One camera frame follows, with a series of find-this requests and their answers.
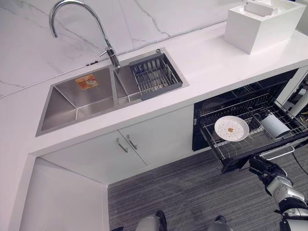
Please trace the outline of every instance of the dishwasher rack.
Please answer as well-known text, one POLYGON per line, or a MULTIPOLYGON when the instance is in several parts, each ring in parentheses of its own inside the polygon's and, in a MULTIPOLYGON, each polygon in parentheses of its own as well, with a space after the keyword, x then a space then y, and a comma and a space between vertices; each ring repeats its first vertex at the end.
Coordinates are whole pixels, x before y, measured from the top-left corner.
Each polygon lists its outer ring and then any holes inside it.
POLYGON ((200 123, 203 136, 223 166, 226 163, 224 160, 247 153, 252 154, 257 150, 267 150, 266 147, 292 140, 298 135, 304 137, 307 133, 307 128, 268 93, 215 111, 201 111, 200 123), (290 129, 290 133, 279 139, 273 138, 260 123, 260 115, 268 114, 274 114, 280 119, 290 129), (243 119, 249 126, 250 132, 242 141, 226 141, 215 132, 215 122, 223 116, 232 115, 243 119))

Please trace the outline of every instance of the wire basket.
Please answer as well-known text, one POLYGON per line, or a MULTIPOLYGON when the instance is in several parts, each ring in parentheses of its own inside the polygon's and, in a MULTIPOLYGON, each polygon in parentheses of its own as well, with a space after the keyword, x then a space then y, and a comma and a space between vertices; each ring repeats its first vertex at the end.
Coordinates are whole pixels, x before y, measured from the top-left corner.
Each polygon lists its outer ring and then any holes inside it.
POLYGON ((180 88, 183 84, 168 58, 162 53, 137 60, 129 66, 142 100, 180 88))
POLYGON ((207 133, 208 142, 212 143, 215 152, 222 160, 253 151, 307 131, 307 128, 284 109, 270 94, 264 94, 209 113, 201 111, 200 118, 201 127, 207 133), (269 114, 275 115, 290 129, 290 132, 282 138, 273 138, 261 125, 259 116, 261 114, 265 116, 269 114), (215 122, 223 116, 232 115, 243 119, 249 126, 250 132, 242 141, 226 141, 220 138, 215 132, 215 122))

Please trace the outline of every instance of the open dishwasher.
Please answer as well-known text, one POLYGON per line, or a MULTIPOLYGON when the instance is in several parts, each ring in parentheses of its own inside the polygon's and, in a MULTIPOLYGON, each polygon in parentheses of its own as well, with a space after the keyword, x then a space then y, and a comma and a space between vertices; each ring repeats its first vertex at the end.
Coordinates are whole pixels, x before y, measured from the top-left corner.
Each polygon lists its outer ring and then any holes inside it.
POLYGON ((193 150, 210 146, 222 165, 222 173, 241 169, 252 155, 260 154, 273 159, 278 154, 282 156, 293 152, 293 146, 307 139, 308 129, 276 98, 296 71, 297 69, 196 103, 193 150), (275 115, 290 132, 281 138, 271 136, 260 123, 261 115, 264 117, 269 114, 275 115), (237 142, 220 138, 215 132, 214 124, 223 116, 243 119, 249 126, 248 136, 237 142))

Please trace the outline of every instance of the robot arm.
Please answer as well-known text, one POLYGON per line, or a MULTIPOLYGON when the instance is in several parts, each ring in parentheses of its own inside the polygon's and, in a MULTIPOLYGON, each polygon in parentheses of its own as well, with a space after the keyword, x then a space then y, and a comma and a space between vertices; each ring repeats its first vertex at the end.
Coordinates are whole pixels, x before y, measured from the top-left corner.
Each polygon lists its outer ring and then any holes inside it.
POLYGON ((279 165, 260 156, 250 158, 249 163, 249 171, 259 177, 265 191, 279 207, 281 231, 307 231, 308 207, 304 195, 293 188, 287 173, 279 165))

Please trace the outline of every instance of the white plate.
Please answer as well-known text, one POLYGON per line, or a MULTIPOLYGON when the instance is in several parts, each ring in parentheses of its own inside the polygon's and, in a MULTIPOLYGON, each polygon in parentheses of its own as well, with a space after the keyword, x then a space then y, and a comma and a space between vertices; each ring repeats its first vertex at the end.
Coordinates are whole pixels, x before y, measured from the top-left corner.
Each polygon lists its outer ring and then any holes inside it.
POLYGON ((219 137, 227 141, 242 141, 249 134, 248 124, 236 116, 224 116, 218 119, 214 125, 219 137))

